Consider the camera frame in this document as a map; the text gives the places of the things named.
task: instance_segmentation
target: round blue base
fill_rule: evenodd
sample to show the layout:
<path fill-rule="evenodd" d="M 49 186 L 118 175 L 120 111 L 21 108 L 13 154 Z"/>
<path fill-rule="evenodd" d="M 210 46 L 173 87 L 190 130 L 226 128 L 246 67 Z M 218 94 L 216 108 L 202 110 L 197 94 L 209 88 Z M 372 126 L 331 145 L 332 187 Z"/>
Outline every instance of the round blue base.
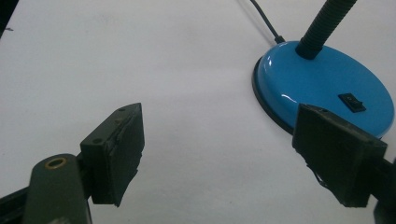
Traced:
<path fill-rule="evenodd" d="M 367 133 L 382 137 L 390 128 L 394 108 L 381 81 L 344 53 L 323 47 L 314 60 L 301 58 L 298 41 L 270 49 L 256 64 L 253 90 L 268 115 L 292 133 L 298 105 L 326 108 Z M 352 112 L 338 97 L 352 93 L 365 111 Z"/>

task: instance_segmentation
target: desk lamp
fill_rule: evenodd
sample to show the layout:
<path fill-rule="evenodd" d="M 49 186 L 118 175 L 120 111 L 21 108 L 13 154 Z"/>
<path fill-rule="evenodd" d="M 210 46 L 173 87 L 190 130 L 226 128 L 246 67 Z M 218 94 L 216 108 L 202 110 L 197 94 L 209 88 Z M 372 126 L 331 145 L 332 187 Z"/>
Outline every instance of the desk lamp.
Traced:
<path fill-rule="evenodd" d="M 327 0 L 300 41 L 278 41 L 278 36 L 278 44 L 256 63 L 255 95 L 285 131 L 293 132 L 299 104 L 328 109 L 378 138 L 390 128 L 393 102 L 381 81 L 356 60 L 324 46 L 356 1 Z"/>

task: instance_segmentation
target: tabletop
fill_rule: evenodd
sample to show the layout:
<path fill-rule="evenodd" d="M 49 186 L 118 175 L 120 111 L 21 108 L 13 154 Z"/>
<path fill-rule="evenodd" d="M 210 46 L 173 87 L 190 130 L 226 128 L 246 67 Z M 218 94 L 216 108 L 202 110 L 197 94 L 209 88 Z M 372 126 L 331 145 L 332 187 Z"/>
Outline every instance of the tabletop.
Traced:
<path fill-rule="evenodd" d="M 325 1 L 258 0 L 287 40 Z M 360 0 L 326 42 L 396 99 L 396 2 Z M 345 208 L 262 110 L 251 87 L 276 43 L 248 0 L 20 0 L 0 39 L 0 197 L 142 103 L 146 146 L 119 208 L 93 223 L 374 223 Z M 382 138 L 396 157 L 396 128 Z"/>

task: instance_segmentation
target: black rocker switch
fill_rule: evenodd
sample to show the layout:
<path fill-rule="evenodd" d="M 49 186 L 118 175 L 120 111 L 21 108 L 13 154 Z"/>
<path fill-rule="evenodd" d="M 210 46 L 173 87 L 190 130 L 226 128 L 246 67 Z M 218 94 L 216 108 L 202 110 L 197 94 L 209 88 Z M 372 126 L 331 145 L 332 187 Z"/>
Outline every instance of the black rocker switch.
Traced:
<path fill-rule="evenodd" d="M 338 97 L 344 102 L 344 104 L 353 112 L 362 112 L 366 110 L 363 102 L 356 99 L 352 93 L 339 94 Z"/>

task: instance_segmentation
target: white table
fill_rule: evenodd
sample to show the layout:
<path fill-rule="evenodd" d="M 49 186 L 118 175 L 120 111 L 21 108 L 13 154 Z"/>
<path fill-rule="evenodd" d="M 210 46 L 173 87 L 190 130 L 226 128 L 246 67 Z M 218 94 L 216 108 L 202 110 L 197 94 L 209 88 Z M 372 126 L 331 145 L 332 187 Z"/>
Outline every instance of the white table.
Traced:
<path fill-rule="evenodd" d="M 324 1 L 259 0 L 300 39 Z M 396 99 L 396 2 L 360 0 L 330 37 Z M 121 206 L 98 223 L 374 223 L 321 187 L 251 88 L 275 42 L 248 0 L 20 0 L 0 40 L 0 197 L 39 161 L 79 153 L 112 111 L 141 102 L 146 146 Z M 383 138 L 396 157 L 396 128 Z"/>

